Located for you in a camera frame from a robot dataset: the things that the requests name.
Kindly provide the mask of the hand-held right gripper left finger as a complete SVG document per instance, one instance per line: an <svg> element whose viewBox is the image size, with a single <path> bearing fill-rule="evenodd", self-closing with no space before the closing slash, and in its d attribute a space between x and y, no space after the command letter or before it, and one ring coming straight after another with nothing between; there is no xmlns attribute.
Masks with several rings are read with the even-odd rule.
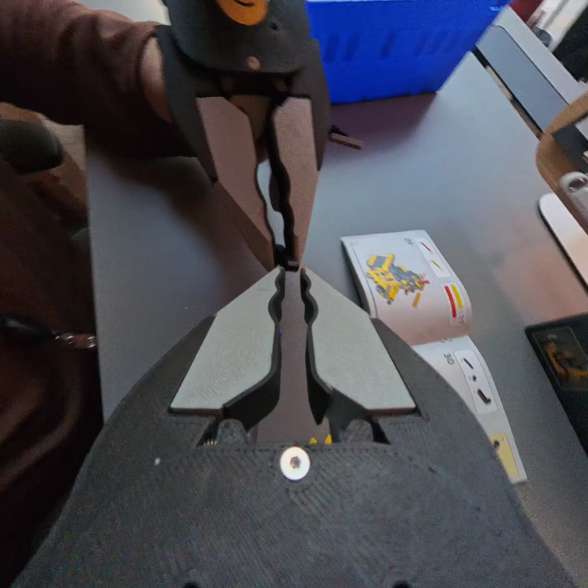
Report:
<svg viewBox="0 0 588 588"><path fill-rule="evenodd" d="M275 268L222 308L171 401L177 414L256 427L280 396L285 270Z"/></svg>

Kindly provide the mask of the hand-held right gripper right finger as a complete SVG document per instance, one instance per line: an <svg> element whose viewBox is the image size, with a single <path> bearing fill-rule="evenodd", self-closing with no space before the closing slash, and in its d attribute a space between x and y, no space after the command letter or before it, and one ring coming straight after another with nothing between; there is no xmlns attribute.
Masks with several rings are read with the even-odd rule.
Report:
<svg viewBox="0 0 588 588"><path fill-rule="evenodd" d="M416 409L371 317L309 269L300 271L307 395L317 424L409 414Z"/></svg>

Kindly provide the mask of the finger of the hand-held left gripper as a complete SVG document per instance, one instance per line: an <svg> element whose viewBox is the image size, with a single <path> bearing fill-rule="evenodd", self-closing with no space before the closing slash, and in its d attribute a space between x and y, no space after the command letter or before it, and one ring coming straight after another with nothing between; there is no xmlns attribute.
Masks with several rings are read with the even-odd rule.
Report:
<svg viewBox="0 0 588 588"><path fill-rule="evenodd" d="M270 99L237 95L198 98L212 163L215 190L255 258L266 270L276 266L275 239L259 189L256 142L266 130Z"/></svg>
<svg viewBox="0 0 588 588"><path fill-rule="evenodd" d="M301 262L319 181L310 99L289 97L269 129L270 202L283 218L283 246Z"/></svg>

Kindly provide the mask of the person's left forearm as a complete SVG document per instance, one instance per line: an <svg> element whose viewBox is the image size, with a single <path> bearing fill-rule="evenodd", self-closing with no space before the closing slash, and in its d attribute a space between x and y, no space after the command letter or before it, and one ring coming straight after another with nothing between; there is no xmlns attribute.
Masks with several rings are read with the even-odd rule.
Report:
<svg viewBox="0 0 588 588"><path fill-rule="evenodd" d="M1 1L1 102L81 125L118 156L188 156L139 80L143 48L159 25L76 1Z"/></svg>

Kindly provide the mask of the lego instruction booklet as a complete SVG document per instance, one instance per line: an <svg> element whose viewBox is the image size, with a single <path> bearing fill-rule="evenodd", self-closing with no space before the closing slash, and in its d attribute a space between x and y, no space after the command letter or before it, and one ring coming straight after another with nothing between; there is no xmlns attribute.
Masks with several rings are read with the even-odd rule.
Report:
<svg viewBox="0 0 588 588"><path fill-rule="evenodd" d="M488 365L469 337L469 295L424 230L344 236L362 307L430 364L459 394L514 484L527 481Z"/></svg>

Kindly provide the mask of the black lego box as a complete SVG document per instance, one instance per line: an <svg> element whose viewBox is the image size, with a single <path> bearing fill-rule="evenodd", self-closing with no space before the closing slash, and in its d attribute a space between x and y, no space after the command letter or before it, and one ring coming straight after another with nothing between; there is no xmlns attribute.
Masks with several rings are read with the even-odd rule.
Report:
<svg viewBox="0 0 588 588"><path fill-rule="evenodd" d="M525 328L576 436L587 452L587 313Z"/></svg>

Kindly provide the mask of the person's left hand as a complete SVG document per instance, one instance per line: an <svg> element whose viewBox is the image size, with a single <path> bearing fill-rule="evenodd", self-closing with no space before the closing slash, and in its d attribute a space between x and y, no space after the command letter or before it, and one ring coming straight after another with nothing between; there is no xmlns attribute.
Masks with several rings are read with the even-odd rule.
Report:
<svg viewBox="0 0 588 588"><path fill-rule="evenodd" d="M154 112L165 122L174 124L167 100L163 56L153 36L143 48L139 65L143 95Z"/></svg>

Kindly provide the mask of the blue plastic bin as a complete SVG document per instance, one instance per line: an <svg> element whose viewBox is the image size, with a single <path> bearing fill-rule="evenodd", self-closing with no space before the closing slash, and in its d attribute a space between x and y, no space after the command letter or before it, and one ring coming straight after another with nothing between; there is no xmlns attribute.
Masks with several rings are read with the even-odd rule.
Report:
<svg viewBox="0 0 588 588"><path fill-rule="evenodd" d="M332 105L437 92L510 1L307 1Z"/></svg>

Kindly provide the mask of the person's brown clothing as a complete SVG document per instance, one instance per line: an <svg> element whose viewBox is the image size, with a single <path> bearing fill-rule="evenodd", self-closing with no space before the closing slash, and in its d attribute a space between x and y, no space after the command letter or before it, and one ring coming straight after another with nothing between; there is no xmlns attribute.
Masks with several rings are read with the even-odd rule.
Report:
<svg viewBox="0 0 588 588"><path fill-rule="evenodd" d="M47 533L102 427L84 170L1 104L1 587Z"/></svg>

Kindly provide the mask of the grey monitor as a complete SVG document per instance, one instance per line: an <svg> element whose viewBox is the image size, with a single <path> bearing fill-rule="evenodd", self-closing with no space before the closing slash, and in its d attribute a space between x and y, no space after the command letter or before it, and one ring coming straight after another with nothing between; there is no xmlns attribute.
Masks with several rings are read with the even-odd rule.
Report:
<svg viewBox="0 0 588 588"><path fill-rule="evenodd" d="M587 85L574 79L509 6L486 30L473 54L539 134L587 91Z"/></svg>

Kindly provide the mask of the silver monitor stand base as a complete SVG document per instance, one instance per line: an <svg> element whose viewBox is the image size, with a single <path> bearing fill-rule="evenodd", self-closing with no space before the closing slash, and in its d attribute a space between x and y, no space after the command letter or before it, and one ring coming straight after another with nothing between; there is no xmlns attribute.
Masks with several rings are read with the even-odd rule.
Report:
<svg viewBox="0 0 588 588"><path fill-rule="evenodd" d="M587 233L555 194L543 195L539 213L562 253L587 286Z"/></svg>

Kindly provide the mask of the brown wooden stand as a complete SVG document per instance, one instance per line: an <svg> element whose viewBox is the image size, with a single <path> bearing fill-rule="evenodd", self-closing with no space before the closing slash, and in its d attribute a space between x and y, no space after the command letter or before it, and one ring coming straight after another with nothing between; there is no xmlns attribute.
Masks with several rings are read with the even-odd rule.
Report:
<svg viewBox="0 0 588 588"><path fill-rule="evenodd" d="M564 153L554 138L556 131L584 118L587 115L587 92L566 106L543 131L536 150L535 163L537 170L552 192L561 196L561 178L577 172L577 166Z"/></svg>

